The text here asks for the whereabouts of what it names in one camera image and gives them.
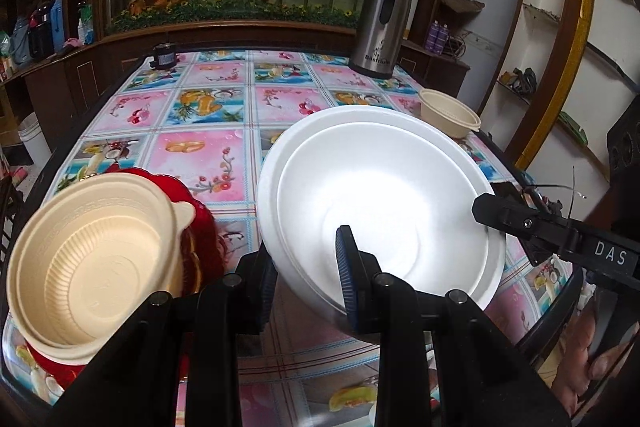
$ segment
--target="floral tablecloth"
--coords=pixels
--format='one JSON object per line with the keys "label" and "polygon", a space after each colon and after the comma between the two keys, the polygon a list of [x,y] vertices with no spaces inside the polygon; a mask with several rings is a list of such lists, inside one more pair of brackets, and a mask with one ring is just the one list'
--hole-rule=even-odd
{"label": "floral tablecloth", "polygon": [[[120,87],[62,164],[45,201],[93,172],[138,166],[180,178],[214,214],[226,242],[226,269],[257,250],[255,187],[263,158],[296,121],[334,105],[388,107],[418,116],[420,86],[401,68],[390,80],[354,73],[347,59],[282,51],[180,55],[170,71],[148,58]],[[491,182],[515,180],[473,134],[460,141]],[[385,187],[372,187],[385,190]],[[532,268],[508,238],[504,273],[486,313],[515,343],[540,318],[570,274],[553,259]],[[12,320],[2,333],[9,370],[49,403],[62,393],[29,354]],[[378,348],[314,315],[281,280],[260,337],[239,337],[245,426],[369,426]],[[438,398],[433,382],[432,395]],[[184,424],[186,383],[177,425]]]}

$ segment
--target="white bucket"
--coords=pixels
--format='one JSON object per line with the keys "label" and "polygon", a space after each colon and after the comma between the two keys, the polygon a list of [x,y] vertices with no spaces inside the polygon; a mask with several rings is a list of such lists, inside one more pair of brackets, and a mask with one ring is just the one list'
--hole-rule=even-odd
{"label": "white bucket", "polygon": [[34,165],[44,167],[51,157],[51,151],[34,112],[22,120],[22,123],[18,126],[18,136],[24,146],[27,147],[27,152],[31,156]]}

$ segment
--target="thermos handle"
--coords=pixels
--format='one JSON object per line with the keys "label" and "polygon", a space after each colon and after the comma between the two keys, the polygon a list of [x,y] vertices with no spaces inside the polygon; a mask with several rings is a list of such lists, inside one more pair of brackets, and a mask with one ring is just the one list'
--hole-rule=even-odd
{"label": "thermos handle", "polygon": [[386,24],[391,19],[391,13],[394,10],[396,0],[384,0],[380,9],[380,24]]}

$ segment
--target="spray can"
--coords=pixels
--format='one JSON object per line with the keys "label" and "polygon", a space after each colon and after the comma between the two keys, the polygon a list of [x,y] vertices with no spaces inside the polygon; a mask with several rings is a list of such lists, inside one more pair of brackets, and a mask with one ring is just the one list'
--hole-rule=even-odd
{"label": "spray can", "polygon": [[438,38],[438,32],[440,30],[440,25],[438,21],[434,21],[431,27],[429,28],[429,33],[427,33],[427,38],[424,41],[423,48],[430,52],[433,51],[433,47],[436,45],[436,39]]}
{"label": "spray can", "polygon": [[449,38],[449,28],[447,25],[441,26],[438,31],[438,36],[436,37],[436,45],[433,47],[433,53],[436,55],[442,55],[442,50],[444,49],[444,45]]}

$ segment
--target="styrofoam plate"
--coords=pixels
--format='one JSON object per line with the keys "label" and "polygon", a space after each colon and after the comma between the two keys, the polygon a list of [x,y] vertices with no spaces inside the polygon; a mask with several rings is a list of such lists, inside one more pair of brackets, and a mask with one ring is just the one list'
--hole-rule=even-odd
{"label": "styrofoam plate", "polygon": [[285,131],[265,159],[257,215],[267,250],[292,290],[347,329],[335,230],[415,289],[462,289],[485,308],[504,267],[504,234],[471,206],[492,189],[445,134],[400,112],[335,107]]}

